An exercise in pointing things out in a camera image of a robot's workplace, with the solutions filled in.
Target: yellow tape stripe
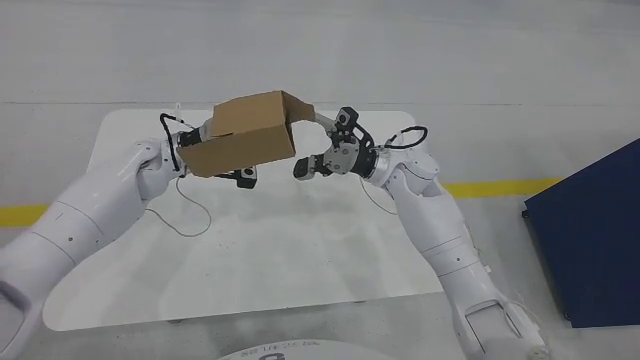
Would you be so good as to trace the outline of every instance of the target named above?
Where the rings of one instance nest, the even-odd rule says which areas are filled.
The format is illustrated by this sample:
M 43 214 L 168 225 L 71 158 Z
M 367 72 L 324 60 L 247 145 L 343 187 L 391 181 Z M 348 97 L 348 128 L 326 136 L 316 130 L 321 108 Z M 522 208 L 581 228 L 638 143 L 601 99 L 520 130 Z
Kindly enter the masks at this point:
M 559 178 L 486 181 L 444 184 L 457 199 L 512 195 L 535 195 L 560 181 Z M 47 210 L 47 205 L 0 207 L 0 228 L 29 227 Z
M 46 204 L 0 208 L 0 227 L 28 227 L 47 211 Z
M 513 181 L 464 182 L 457 184 L 444 184 L 444 186 L 456 199 L 474 199 L 513 195 L 535 195 L 560 181 L 560 178 L 547 178 Z

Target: gray floor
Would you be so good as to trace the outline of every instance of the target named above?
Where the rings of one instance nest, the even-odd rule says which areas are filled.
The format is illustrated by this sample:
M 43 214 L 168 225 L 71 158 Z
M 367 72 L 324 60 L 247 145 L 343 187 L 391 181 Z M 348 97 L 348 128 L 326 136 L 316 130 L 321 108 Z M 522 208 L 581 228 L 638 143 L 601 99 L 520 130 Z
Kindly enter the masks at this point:
M 412 113 L 446 182 L 564 176 L 640 130 L 639 0 L 0 0 L 0 205 L 46 203 L 123 107 L 207 108 L 286 89 Z M 560 359 L 634 359 L 638 328 L 572 330 L 518 210 L 461 201 L 496 283 Z M 0 231 L 0 244 L 15 232 Z M 216 358 L 289 338 L 461 359 L 442 295 L 42 331 L 25 358 Z

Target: cardboard box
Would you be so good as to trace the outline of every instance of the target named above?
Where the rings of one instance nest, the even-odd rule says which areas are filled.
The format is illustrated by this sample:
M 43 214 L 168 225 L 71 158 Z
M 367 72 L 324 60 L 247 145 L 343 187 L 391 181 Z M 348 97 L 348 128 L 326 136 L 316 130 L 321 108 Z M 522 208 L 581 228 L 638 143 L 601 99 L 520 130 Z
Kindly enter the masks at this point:
M 214 107 L 208 140 L 178 154 L 198 177 L 287 159 L 296 154 L 291 123 L 314 119 L 313 105 L 284 91 L 236 98 Z

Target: white tabletop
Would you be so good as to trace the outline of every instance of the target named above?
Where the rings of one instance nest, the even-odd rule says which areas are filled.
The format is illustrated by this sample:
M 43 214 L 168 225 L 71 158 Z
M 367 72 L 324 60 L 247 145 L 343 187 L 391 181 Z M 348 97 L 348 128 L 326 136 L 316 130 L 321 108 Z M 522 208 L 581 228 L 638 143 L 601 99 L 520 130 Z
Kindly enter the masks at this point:
M 89 168 L 146 137 L 162 138 L 161 110 L 119 110 L 103 120 Z M 324 112 L 333 118 L 336 112 Z M 377 142 L 414 124 L 403 112 L 361 112 Z M 183 111 L 198 125 L 211 110 Z M 322 153 L 322 129 L 293 125 L 296 158 Z M 188 177 L 181 188 L 213 216 L 183 238 L 146 212 L 118 241 L 80 264 L 53 291 L 45 324 L 57 331 L 439 292 L 398 218 L 366 197 L 355 175 L 298 182 L 294 159 L 258 166 L 253 190 Z M 383 206 L 393 202 L 374 187 Z M 170 185 L 150 203 L 184 232 L 206 226 Z

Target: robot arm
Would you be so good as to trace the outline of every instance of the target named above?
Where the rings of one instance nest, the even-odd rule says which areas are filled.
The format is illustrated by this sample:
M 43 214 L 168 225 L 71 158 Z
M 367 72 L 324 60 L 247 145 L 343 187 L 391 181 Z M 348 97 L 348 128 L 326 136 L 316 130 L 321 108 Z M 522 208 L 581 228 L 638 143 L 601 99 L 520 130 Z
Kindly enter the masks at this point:
M 161 120 L 171 118 L 163 114 Z M 199 142 L 209 121 L 167 140 L 133 144 L 90 170 L 65 190 L 29 230 L 0 250 L 0 360 L 16 358 L 41 323 L 53 288 L 84 259 L 122 236 L 147 204 L 187 168 L 176 147 Z M 256 184 L 251 172 L 218 175 L 241 188 Z
M 438 181 L 437 163 L 426 153 L 426 128 L 405 129 L 385 145 L 374 146 L 351 108 L 343 108 L 334 123 L 323 119 L 320 124 L 332 146 L 322 155 L 299 160 L 294 176 L 307 180 L 316 172 L 354 172 L 393 198 L 409 239 L 449 299 L 454 330 L 467 358 L 548 359 L 539 327 L 495 287 L 478 258 L 464 217 Z M 422 137 L 405 144 L 403 135 L 410 130 L 421 130 Z M 356 137 L 355 131 L 362 136 Z

